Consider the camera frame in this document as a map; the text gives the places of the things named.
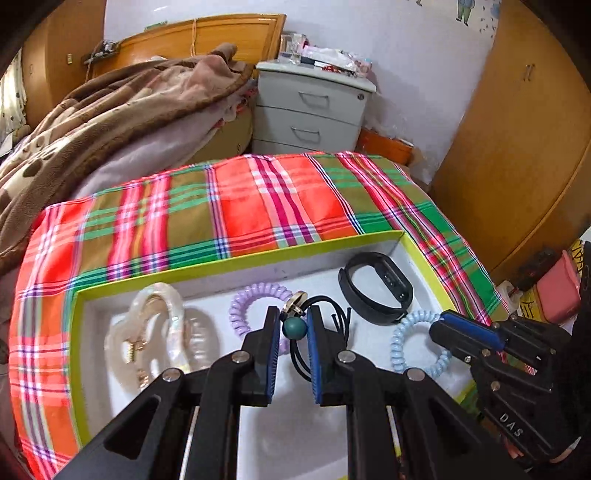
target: drawer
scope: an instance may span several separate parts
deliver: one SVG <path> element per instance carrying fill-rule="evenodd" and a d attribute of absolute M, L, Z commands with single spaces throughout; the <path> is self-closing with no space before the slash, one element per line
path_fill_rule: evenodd
<path fill-rule="evenodd" d="M 309 148 L 294 147 L 283 143 L 265 142 L 264 140 L 252 141 L 252 153 L 255 155 L 281 155 L 283 153 L 307 153 Z"/>
<path fill-rule="evenodd" d="M 370 93 L 303 75 L 260 72 L 257 105 L 361 125 Z"/>
<path fill-rule="evenodd" d="M 321 116 L 258 106 L 253 138 L 331 153 L 353 150 L 360 130 Z"/>

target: black smart band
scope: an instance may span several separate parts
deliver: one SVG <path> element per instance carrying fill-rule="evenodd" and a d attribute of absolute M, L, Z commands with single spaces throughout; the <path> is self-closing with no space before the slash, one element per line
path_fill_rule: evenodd
<path fill-rule="evenodd" d="M 370 265 L 375 269 L 394 298 L 400 302 L 400 308 L 382 305 L 361 293 L 353 285 L 350 271 L 362 265 Z M 413 301 L 411 283 L 389 256 L 377 252 L 363 252 L 351 258 L 339 271 L 339 285 L 351 308 L 361 318 L 376 325 L 399 323 L 408 313 Z"/>

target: curtain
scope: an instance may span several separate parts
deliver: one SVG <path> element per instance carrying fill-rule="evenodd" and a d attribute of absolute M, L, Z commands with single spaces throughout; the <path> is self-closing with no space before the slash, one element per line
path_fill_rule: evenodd
<path fill-rule="evenodd" d="M 27 123 L 25 103 L 27 103 L 27 94 L 22 82 L 21 50 L 19 50 L 0 80 L 0 143 L 8 134 Z"/>

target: metal screw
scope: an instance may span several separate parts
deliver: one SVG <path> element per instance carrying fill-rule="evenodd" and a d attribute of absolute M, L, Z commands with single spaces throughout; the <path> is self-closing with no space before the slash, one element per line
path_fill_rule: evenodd
<path fill-rule="evenodd" d="M 422 382 L 425 379 L 425 372 L 420 368 L 409 368 L 407 370 L 407 377 L 413 382 Z"/>
<path fill-rule="evenodd" d="M 181 378 L 181 371 L 178 368 L 167 368 L 162 374 L 162 380 L 165 382 L 176 382 Z"/>
<path fill-rule="evenodd" d="M 289 297 L 281 309 L 283 318 L 286 319 L 287 317 L 291 316 L 303 316 L 304 310 L 302 310 L 300 307 L 307 299 L 308 294 L 305 291 L 300 290 L 295 292 L 291 297 Z"/>
<path fill-rule="evenodd" d="M 343 362 L 344 364 L 349 364 L 357 358 L 357 356 L 351 350 L 343 350 L 339 352 L 336 356 L 339 359 L 339 362 Z"/>
<path fill-rule="evenodd" d="M 244 362 L 248 362 L 248 359 L 251 357 L 251 354 L 245 352 L 244 350 L 238 350 L 232 354 L 232 362 L 235 364 L 243 364 Z"/>

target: wooden wardrobe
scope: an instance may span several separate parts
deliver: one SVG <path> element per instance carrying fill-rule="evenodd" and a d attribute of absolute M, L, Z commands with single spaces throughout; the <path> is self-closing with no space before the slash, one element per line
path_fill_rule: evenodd
<path fill-rule="evenodd" d="M 550 30 L 503 0 L 496 39 L 431 195 L 496 283 L 591 220 L 591 93 Z"/>
<path fill-rule="evenodd" d="M 27 123 L 35 128 L 84 83 L 88 55 L 103 38 L 106 0 L 64 0 L 22 47 Z"/>

